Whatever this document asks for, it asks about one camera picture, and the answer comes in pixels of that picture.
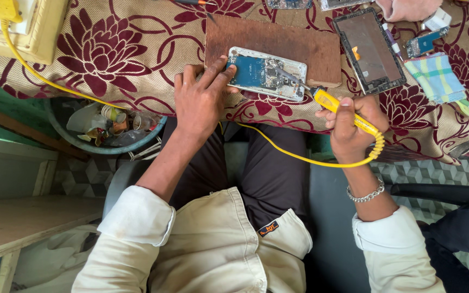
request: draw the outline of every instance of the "man's left hand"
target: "man's left hand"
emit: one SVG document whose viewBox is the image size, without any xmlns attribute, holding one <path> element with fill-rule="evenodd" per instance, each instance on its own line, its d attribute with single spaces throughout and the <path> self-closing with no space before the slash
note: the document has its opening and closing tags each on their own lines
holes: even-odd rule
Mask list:
<svg viewBox="0 0 469 293">
<path fill-rule="evenodd" d="M 177 129 L 201 141 L 215 131 L 220 115 L 224 111 L 226 98 L 239 90 L 227 84 L 235 76 L 236 66 L 225 71 L 227 57 L 222 55 L 209 66 L 200 81 L 197 75 L 204 70 L 203 65 L 185 65 L 184 72 L 175 75 L 175 108 Z"/>
</svg>

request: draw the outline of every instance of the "brown wooden plank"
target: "brown wooden plank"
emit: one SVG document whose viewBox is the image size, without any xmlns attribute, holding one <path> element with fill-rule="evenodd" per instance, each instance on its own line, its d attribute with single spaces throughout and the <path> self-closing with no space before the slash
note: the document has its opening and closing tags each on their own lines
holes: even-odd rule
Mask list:
<svg viewBox="0 0 469 293">
<path fill-rule="evenodd" d="M 337 34 L 217 14 L 212 17 L 214 22 L 207 18 L 206 26 L 206 66 L 237 46 L 307 64 L 309 85 L 336 87 L 341 83 Z"/>
<path fill-rule="evenodd" d="M 39 143 L 43 143 L 51 148 L 54 148 L 56 150 L 59 150 L 61 152 L 67 153 L 69 155 L 72 155 L 76 158 L 80 158 L 82 160 L 87 160 L 88 155 L 86 155 L 84 152 L 82 152 L 79 149 L 74 149 L 68 145 L 65 145 L 61 143 L 58 140 L 55 140 L 51 138 L 50 136 L 47 136 L 46 134 L 42 133 L 41 131 L 37 131 L 33 129 L 32 127 L 25 125 L 3 113 L 0 112 L 0 126 L 2 126 L 5 129 L 8 129 L 12 132 L 15 132 L 19 135 L 26 136 L 32 140 L 35 140 Z"/>
<path fill-rule="evenodd" d="M 0 256 L 102 216 L 104 199 L 33 196 L 0 200 Z"/>
</svg>

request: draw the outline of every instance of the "silver bracelet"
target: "silver bracelet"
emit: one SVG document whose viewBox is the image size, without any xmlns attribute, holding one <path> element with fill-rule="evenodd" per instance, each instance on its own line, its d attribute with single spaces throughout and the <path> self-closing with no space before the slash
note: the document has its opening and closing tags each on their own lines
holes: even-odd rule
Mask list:
<svg viewBox="0 0 469 293">
<path fill-rule="evenodd" d="M 374 197 L 376 197 L 376 195 L 382 193 L 385 190 L 385 183 L 383 181 L 381 181 L 381 179 L 379 179 L 378 177 L 376 177 L 376 178 L 377 178 L 377 180 L 379 180 L 379 187 L 377 188 L 376 191 L 374 191 L 372 193 L 369 193 L 368 196 L 365 196 L 365 197 L 362 197 L 362 198 L 355 198 L 354 196 L 352 196 L 352 194 L 350 194 L 350 186 L 347 186 L 348 197 L 351 200 L 353 200 L 354 202 L 368 202 L 371 199 L 373 199 Z"/>
</svg>

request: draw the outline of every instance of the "fingernail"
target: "fingernail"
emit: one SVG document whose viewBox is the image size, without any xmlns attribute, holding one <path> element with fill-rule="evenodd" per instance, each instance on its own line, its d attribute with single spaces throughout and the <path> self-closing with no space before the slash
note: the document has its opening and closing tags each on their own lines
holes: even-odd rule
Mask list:
<svg viewBox="0 0 469 293">
<path fill-rule="evenodd" d="M 348 107 L 352 103 L 352 99 L 349 97 L 345 97 L 341 100 L 341 106 Z"/>
</svg>

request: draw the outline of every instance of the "striped towel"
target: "striped towel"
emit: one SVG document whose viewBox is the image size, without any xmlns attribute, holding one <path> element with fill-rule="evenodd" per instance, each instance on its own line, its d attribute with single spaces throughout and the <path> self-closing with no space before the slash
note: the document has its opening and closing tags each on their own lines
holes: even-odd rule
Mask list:
<svg viewBox="0 0 469 293">
<path fill-rule="evenodd" d="M 404 65 L 430 101 L 442 104 L 466 98 L 464 87 L 453 73 L 445 53 L 412 58 L 405 61 Z"/>
</svg>

